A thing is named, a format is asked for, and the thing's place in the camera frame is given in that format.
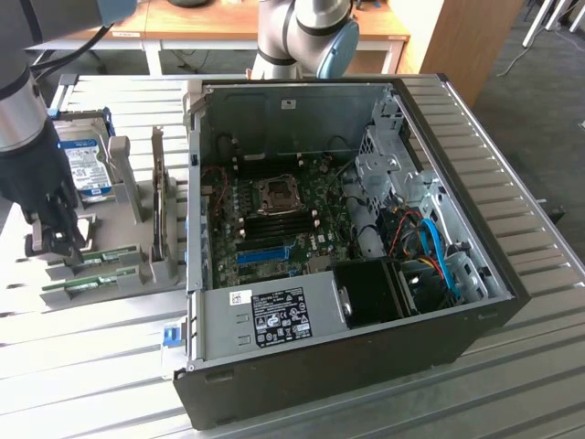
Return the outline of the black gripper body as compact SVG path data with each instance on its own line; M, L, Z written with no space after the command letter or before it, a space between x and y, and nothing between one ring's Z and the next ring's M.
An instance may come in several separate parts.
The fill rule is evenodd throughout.
M76 196L69 160L59 147L53 122L47 119L33 141L1 154L1 196L20 206L32 223L44 219L48 197L59 197L61 190Z

